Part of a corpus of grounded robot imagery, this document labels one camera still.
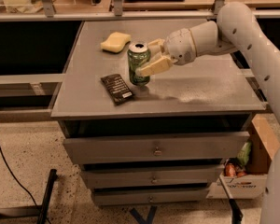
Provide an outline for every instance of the green can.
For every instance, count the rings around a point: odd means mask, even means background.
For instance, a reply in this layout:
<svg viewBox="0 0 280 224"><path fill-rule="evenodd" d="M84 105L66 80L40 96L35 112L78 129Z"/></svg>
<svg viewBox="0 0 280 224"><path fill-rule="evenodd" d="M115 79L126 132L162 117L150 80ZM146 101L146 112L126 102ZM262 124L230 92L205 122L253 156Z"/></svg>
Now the green can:
<svg viewBox="0 0 280 224"><path fill-rule="evenodd" d="M144 63L149 62L150 50L145 42L132 42L128 50L130 81L135 86L145 86L150 81L150 77L140 77L135 70Z"/></svg>

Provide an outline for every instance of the can lid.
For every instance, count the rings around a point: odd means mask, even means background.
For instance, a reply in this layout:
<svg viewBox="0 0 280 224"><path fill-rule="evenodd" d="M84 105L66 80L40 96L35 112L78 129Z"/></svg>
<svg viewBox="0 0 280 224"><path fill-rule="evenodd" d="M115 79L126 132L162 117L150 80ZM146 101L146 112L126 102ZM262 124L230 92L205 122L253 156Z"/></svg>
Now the can lid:
<svg viewBox="0 0 280 224"><path fill-rule="evenodd" d="M131 43L129 50L134 53L142 53L148 50L148 46L146 42L136 41Z"/></svg>

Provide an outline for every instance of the cardboard box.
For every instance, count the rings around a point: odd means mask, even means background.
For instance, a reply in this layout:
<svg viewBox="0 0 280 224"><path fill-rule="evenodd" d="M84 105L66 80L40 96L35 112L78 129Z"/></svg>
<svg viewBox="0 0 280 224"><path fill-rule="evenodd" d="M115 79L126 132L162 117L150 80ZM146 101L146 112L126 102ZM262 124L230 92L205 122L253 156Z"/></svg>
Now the cardboard box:
<svg viewBox="0 0 280 224"><path fill-rule="evenodd" d="M235 199L254 199L263 193L271 161L280 148L280 143L271 126L262 115L256 115L253 118L248 130L252 141L250 159L246 166L248 175L239 178L224 177ZM211 184L207 198L227 198L219 179Z"/></svg>

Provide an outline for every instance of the yellow sponge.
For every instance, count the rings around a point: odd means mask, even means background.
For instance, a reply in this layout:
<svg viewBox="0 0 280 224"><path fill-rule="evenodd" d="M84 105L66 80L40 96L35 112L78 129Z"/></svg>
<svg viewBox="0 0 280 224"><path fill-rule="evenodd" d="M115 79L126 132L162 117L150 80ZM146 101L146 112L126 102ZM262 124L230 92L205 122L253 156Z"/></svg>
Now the yellow sponge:
<svg viewBox="0 0 280 224"><path fill-rule="evenodd" d="M131 41L131 35L115 32L101 43L101 49L119 53L123 50L126 43Z"/></svg>

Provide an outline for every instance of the speckled floor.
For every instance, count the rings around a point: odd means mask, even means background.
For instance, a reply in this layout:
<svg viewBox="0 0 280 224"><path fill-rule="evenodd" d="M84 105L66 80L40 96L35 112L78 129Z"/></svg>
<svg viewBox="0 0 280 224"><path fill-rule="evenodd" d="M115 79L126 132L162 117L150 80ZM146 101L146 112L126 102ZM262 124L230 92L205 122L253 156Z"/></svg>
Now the speckled floor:
<svg viewBox="0 0 280 224"><path fill-rule="evenodd" d="M272 116L268 116L278 131ZM147 218L150 206L97 207L63 148L63 133L56 121L49 121L48 111L0 112L0 142L15 176L41 204L49 170L57 169L58 180L49 205L52 224L118 223L137 224L130 211L135 208ZM262 197L238 201L244 213L242 223L259 223ZM0 156L0 208L32 205L30 197L9 174ZM158 204L154 224L224 224L231 223L227 200ZM1 223L36 223L36 217L0 220Z"/></svg>

